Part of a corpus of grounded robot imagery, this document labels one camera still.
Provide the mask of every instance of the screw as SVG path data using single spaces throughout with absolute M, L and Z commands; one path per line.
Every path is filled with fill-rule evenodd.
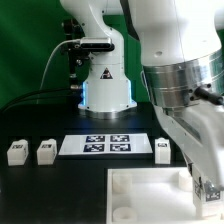
M 78 59 L 78 60 L 76 60 L 76 64 L 81 66 L 82 65 L 82 61 Z

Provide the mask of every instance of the metal cylinder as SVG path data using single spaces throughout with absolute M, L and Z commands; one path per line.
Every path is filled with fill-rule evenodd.
M 221 50 L 188 62 L 148 67 L 144 74 L 151 101 L 163 108 L 177 108 L 196 104 L 194 90 L 208 87 L 212 92 L 224 92 L 224 68 Z

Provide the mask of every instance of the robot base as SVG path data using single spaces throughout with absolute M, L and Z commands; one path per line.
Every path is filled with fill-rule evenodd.
M 81 115 L 91 117 L 91 118 L 96 118 L 96 119 L 102 119 L 102 120 L 125 117 L 127 115 L 135 113 L 136 111 L 137 111 L 137 107 L 131 107 L 126 110 L 114 111 L 114 112 L 94 112 L 94 111 L 79 108 L 79 113 Z

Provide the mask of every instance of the cable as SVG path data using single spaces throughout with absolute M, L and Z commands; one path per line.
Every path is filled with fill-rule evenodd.
M 22 103 L 22 102 L 25 102 L 25 101 L 31 101 L 31 100 L 37 100 L 37 99 L 48 100 L 48 99 L 53 99 L 53 98 L 63 98 L 63 97 L 70 97 L 70 96 L 73 96 L 73 94 L 71 94 L 71 95 L 59 95 L 59 96 L 48 96 L 48 97 L 39 97 L 38 96 L 36 98 L 31 98 L 31 99 L 21 99 L 21 100 L 18 100 L 17 102 L 15 102 L 13 104 L 8 105 L 7 107 L 4 107 L 3 109 L 1 109 L 1 113 L 4 113 L 10 107 L 13 107 L 15 104 Z
M 38 90 L 38 91 L 26 93 L 26 94 L 24 94 L 22 96 L 19 96 L 19 97 L 15 98 L 15 99 L 9 101 L 7 104 L 5 104 L 1 108 L 0 112 L 5 111 L 6 108 L 10 107 L 13 104 L 16 104 L 20 100 L 23 100 L 23 99 L 28 98 L 28 97 L 31 97 L 31 96 L 40 95 L 40 94 L 44 94 L 44 93 L 53 93 L 53 92 L 66 91 L 66 90 L 68 91 L 68 90 L 70 90 L 70 88 L 46 89 L 46 90 Z
M 46 78 L 46 74 L 47 74 L 47 71 L 48 71 L 48 68 L 49 68 L 49 65 L 52 61 L 52 58 L 54 57 L 55 53 L 57 52 L 57 50 L 64 44 L 68 44 L 68 43 L 78 43 L 80 41 L 80 39 L 75 39 L 75 40 L 66 40 L 66 41 L 63 41 L 61 42 L 60 44 L 58 44 L 54 50 L 52 51 L 49 59 L 48 59 L 48 62 L 46 64 L 46 67 L 44 69 L 44 73 L 43 73 L 43 76 L 42 76 L 42 80 L 41 80 L 41 84 L 40 84 L 40 89 L 39 90 L 42 90 L 43 88 L 43 85 L 44 85 L 44 81 L 45 81 L 45 78 Z

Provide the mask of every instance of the white plastic part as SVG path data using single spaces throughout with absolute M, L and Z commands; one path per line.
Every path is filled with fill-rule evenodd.
M 132 187 L 132 176 L 128 172 L 113 173 L 113 191 L 120 194 L 129 193 Z
M 179 172 L 179 188 L 191 192 L 193 189 L 192 176 L 187 169 Z
M 170 164 L 170 141 L 164 138 L 155 140 L 155 163 Z
M 28 142 L 26 140 L 14 141 L 7 151 L 8 165 L 24 165 L 28 154 Z
M 191 61 L 221 48 L 211 0 L 129 0 L 144 66 Z
M 57 155 L 57 142 L 54 139 L 42 141 L 37 150 L 38 165 L 52 165 Z
M 176 142 L 191 162 L 197 165 L 217 187 L 224 188 L 224 110 L 217 112 L 214 105 L 206 102 L 186 107 L 182 119 L 200 135 L 200 140 L 183 128 L 175 119 L 167 116 L 162 108 L 154 106 L 162 128 Z
M 114 14 L 121 10 L 119 0 L 114 3 L 108 0 L 60 0 L 60 2 L 82 26 L 86 37 L 109 37 L 115 45 L 115 49 L 111 52 L 90 54 L 91 68 L 83 85 L 84 100 L 79 109 L 95 113 L 112 113 L 136 107 L 136 102 L 131 99 L 130 81 L 124 74 L 123 36 L 107 26 L 103 20 L 104 13 L 109 14 L 111 11 Z M 102 78 L 105 71 L 109 71 L 112 79 Z
M 198 168 L 192 165 L 193 184 L 193 203 L 196 207 L 196 215 L 199 219 L 220 220 L 224 209 L 223 192 L 211 190 L 205 191 L 206 177 L 203 176 Z
M 122 223 L 136 222 L 137 213 L 133 208 L 129 207 L 117 208 L 113 212 L 113 221 Z

